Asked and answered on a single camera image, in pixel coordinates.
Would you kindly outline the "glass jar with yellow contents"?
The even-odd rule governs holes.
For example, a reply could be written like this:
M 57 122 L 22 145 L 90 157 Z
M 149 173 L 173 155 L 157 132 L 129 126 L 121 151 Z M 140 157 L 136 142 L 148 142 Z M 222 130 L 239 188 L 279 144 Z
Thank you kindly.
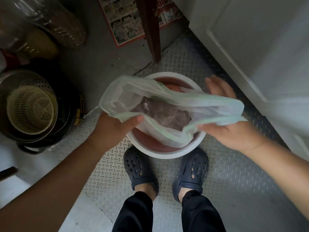
M 50 37 L 23 19 L 0 12 L 0 49 L 28 58 L 53 59 L 58 46 Z

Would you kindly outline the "diamond plate metal floor sheet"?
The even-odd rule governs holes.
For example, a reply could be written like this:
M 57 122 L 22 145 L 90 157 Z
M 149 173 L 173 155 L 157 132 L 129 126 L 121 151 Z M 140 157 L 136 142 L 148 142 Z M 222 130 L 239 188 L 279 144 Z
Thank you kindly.
M 150 63 L 135 76 L 175 72 L 206 91 L 205 77 L 227 81 L 245 104 L 247 119 L 265 136 L 285 146 L 267 118 L 254 107 L 197 37 L 186 30 L 164 51 L 160 63 Z M 134 194 L 123 154 L 132 142 L 126 136 L 106 152 L 90 175 L 59 232 L 111 232 L 124 201 Z M 206 135 L 200 143 L 209 158 L 203 195 L 219 212 L 227 232 L 309 232 L 309 221 L 294 207 L 275 182 L 243 154 Z M 180 158 L 150 157 L 159 181 L 153 203 L 153 232 L 182 232 L 182 207 L 172 194 Z

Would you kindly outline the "dark blue right clog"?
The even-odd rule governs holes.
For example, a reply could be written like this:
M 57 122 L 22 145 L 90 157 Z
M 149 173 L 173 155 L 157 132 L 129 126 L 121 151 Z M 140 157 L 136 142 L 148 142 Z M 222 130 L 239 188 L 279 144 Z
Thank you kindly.
M 182 188 L 203 193 L 203 183 L 207 178 L 209 159 L 207 153 L 197 147 L 182 156 L 176 180 L 172 186 L 174 199 L 180 203 L 179 193 Z

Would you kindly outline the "translucent pale green plastic bag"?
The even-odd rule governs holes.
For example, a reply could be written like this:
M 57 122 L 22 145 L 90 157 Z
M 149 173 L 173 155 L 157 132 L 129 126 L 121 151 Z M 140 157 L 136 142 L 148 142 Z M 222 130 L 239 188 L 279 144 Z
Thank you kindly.
M 157 121 L 141 112 L 131 112 L 143 97 L 159 97 L 178 109 L 187 111 L 191 121 L 182 131 L 161 126 Z M 143 115 L 144 121 L 137 129 L 173 148 L 188 145 L 198 132 L 197 125 L 214 123 L 220 126 L 246 121 L 244 104 L 232 98 L 211 95 L 194 89 L 180 87 L 173 91 L 154 79 L 135 76 L 120 76 L 103 93 L 99 105 L 111 117 L 126 121 L 131 117 Z

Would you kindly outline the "dark wooden furniture leg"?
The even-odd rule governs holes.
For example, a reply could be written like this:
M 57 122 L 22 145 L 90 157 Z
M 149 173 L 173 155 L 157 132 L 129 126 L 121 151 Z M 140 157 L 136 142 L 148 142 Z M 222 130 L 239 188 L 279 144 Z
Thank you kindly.
M 161 60 L 161 43 L 157 0 L 135 1 L 153 61 L 158 63 Z

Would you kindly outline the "person's left forearm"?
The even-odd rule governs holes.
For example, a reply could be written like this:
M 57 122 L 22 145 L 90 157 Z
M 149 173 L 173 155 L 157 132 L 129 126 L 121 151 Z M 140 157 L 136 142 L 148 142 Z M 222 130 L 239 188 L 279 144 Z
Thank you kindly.
M 0 232 L 58 232 L 103 154 L 91 135 L 42 179 L 0 209 Z

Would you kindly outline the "white round plastic basin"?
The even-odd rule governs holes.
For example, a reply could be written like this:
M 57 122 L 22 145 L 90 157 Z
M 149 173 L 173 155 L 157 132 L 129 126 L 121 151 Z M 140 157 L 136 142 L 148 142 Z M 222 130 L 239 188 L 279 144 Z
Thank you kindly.
M 145 78 L 154 79 L 164 85 L 175 85 L 188 89 L 194 89 L 199 92 L 203 91 L 196 82 L 178 73 L 159 72 L 150 74 Z M 205 136 L 205 132 L 195 133 L 193 140 L 188 145 L 183 148 L 173 148 L 158 142 L 156 139 L 143 133 L 137 128 L 134 128 L 127 134 L 127 137 L 133 146 L 144 154 L 158 159 L 173 159 L 184 156 L 201 144 Z

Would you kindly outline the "black round container yellow label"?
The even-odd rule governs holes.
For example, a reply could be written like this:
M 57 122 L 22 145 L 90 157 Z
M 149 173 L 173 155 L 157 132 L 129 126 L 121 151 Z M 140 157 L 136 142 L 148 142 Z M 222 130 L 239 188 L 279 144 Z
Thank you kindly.
M 79 126 L 82 115 L 85 115 L 84 99 L 54 61 L 37 58 L 17 69 L 30 70 L 42 76 L 53 89 L 58 103 L 58 117 L 47 136 L 32 143 L 16 143 L 21 151 L 37 155 L 58 144 Z

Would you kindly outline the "person's left leg black trousers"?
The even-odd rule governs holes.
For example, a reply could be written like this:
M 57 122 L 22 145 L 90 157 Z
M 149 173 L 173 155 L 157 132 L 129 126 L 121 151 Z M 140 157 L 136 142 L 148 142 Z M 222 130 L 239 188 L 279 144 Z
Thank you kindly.
M 153 201 L 142 191 L 125 200 L 112 232 L 152 232 Z

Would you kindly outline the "person's right hand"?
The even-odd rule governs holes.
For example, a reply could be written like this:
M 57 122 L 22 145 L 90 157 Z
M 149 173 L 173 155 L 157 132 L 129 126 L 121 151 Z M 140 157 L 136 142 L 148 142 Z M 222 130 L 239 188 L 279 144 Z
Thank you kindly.
M 236 94 L 231 86 L 223 79 L 212 75 L 205 78 L 207 91 L 212 95 L 236 99 Z M 231 135 L 220 143 L 230 149 L 240 151 L 243 154 L 251 153 L 267 143 L 267 138 L 263 136 L 248 121 L 239 121 L 235 124 L 225 125 Z

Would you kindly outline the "person's right forearm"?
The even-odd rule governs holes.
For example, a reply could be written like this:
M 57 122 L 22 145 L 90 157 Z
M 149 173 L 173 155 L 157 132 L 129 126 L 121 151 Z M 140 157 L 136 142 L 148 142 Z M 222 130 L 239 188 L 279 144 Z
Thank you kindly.
M 295 207 L 309 221 L 309 161 L 302 159 L 274 141 L 266 140 L 243 151 L 280 187 Z

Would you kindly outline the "dark blue clog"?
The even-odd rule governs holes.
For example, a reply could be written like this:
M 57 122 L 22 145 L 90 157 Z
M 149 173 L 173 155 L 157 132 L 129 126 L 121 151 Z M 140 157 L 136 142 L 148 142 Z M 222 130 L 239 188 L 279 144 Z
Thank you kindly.
M 154 201 L 159 194 L 159 183 L 149 156 L 132 146 L 124 153 L 123 161 L 133 191 L 144 192 Z
M 174 199 L 180 203 L 179 193 L 182 188 L 203 193 L 203 183 L 207 178 L 209 159 L 207 153 L 197 147 L 182 156 L 176 180 L 172 186 Z

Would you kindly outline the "large clear glass jar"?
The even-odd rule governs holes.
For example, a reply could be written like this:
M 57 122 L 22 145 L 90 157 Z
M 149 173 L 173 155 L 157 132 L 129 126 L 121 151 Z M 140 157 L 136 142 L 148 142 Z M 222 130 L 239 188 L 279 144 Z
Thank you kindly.
M 84 26 L 58 0 L 13 0 L 13 3 L 26 21 L 50 33 L 61 45 L 76 48 L 85 43 Z

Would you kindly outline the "steel pot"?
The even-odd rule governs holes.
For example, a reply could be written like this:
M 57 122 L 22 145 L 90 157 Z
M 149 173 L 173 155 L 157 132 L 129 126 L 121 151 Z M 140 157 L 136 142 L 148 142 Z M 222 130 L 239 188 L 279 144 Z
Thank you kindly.
M 40 135 L 26 135 L 18 131 L 10 123 L 6 111 L 7 97 L 14 89 L 26 85 L 39 87 L 55 95 L 48 82 L 42 76 L 33 71 L 24 69 L 9 70 L 0 75 L 0 132 L 6 137 L 20 143 L 36 142 L 43 139 L 51 132 L 47 131 Z

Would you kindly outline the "white cabinet door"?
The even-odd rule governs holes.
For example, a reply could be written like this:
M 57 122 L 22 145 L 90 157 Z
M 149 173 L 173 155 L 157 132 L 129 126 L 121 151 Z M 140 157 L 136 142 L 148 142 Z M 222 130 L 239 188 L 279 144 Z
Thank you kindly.
M 196 0 L 189 27 L 309 160 L 309 0 Z

